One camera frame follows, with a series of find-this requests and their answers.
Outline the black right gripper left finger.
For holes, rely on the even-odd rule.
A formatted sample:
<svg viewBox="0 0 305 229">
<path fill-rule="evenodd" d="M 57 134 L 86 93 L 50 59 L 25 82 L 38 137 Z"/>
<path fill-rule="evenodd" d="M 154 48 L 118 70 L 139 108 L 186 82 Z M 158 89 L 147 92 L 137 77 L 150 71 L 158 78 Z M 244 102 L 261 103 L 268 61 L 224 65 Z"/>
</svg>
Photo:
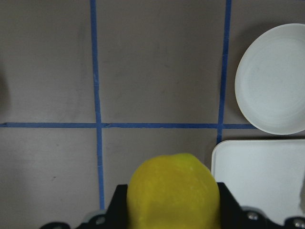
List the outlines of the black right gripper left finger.
<svg viewBox="0 0 305 229">
<path fill-rule="evenodd" d="M 89 217 L 76 229 L 127 229 L 127 188 L 127 184 L 118 185 L 106 212 Z"/>
</svg>

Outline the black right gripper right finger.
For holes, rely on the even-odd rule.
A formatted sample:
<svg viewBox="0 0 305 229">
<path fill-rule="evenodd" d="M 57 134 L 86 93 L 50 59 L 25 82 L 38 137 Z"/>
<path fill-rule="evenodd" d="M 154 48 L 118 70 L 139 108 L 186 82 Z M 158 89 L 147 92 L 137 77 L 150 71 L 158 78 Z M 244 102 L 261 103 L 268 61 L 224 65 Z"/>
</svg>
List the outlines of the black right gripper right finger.
<svg viewBox="0 0 305 229">
<path fill-rule="evenodd" d="M 261 211 L 242 208 L 223 182 L 217 183 L 221 202 L 221 228 L 223 229 L 303 229 L 304 217 L 290 217 L 283 225 L 271 221 Z"/>
</svg>

